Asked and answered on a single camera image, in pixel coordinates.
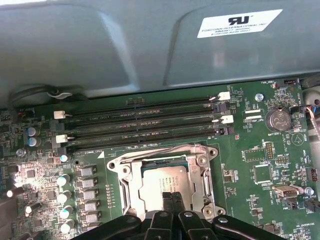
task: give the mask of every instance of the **gray metal panel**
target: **gray metal panel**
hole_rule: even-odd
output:
[[[283,9],[263,32],[197,38],[202,19]],[[23,84],[90,97],[320,70],[317,0],[49,0],[0,10],[0,107]]]

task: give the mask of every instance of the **capacitor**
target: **capacitor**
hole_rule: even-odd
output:
[[[74,209],[73,209],[73,207],[72,206],[70,206],[70,205],[68,205],[68,206],[65,206],[64,208],[63,208],[63,210],[60,212],[60,218],[62,218],[62,219],[67,219],[69,216],[70,216],[70,214],[72,214],[73,213],[73,211],[74,211]]]
[[[36,137],[39,136],[40,130],[37,127],[28,127],[26,133],[29,137]]]
[[[308,196],[312,196],[315,193],[315,190],[313,190],[311,187],[307,186],[304,189],[304,193]]]
[[[19,149],[15,152],[15,154],[17,155],[17,157],[20,157],[20,158],[24,157],[24,156],[26,155],[26,153],[27,153],[27,151],[26,151],[25,149],[23,149],[23,148],[19,148]]]
[[[41,208],[41,206],[42,206],[42,204],[39,201],[37,201],[35,203],[32,203],[31,205],[26,206],[24,211],[25,211],[26,214],[31,214],[34,211],[36,211],[39,208]]]
[[[63,234],[68,234],[71,231],[71,229],[73,229],[74,227],[75,227],[75,221],[73,221],[72,219],[69,219],[65,221],[64,224],[61,225],[60,231]]]
[[[38,147],[41,144],[41,139],[38,137],[30,137],[28,139],[28,145],[30,147]]]
[[[65,163],[65,162],[67,162],[69,160],[70,160],[70,156],[69,155],[61,155],[61,157],[60,157],[60,161],[62,163]]]
[[[20,194],[23,194],[24,193],[24,189],[23,187],[17,187],[17,188],[14,188],[14,189],[11,189],[9,191],[6,192],[6,196],[8,198],[13,198],[13,197],[16,197]]]
[[[59,194],[56,198],[57,202],[60,204],[64,204],[68,199],[70,199],[72,196],[70,191],[64,191],[63,193]]]
[[[68,184],[70,182],[70,176],[68,174],[63,174],[56,180],[56,184],[59,187],[63,187],[64,185]]]

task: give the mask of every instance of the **screw hole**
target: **screw hole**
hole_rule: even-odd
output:
[[[115,168],[115,164],[113,162],[109,163],[109,168],[114,169]]]

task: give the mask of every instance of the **cpu socket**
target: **cpu socket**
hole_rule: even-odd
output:
[[[207,221],[226,211],[215,205],[210,161],[214,147],[184,144],[127,152],[107,163],[118,174],[123,214],[141,220],[163,209],[163,192],[180,192],[186,210],[202,213]]]

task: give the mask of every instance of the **motherboard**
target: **motherboard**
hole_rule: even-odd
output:
[[[227,214],[320,239],[299,79],[114,96],[0,112],[0,239],[67,240],[163,192],[209,222]]]

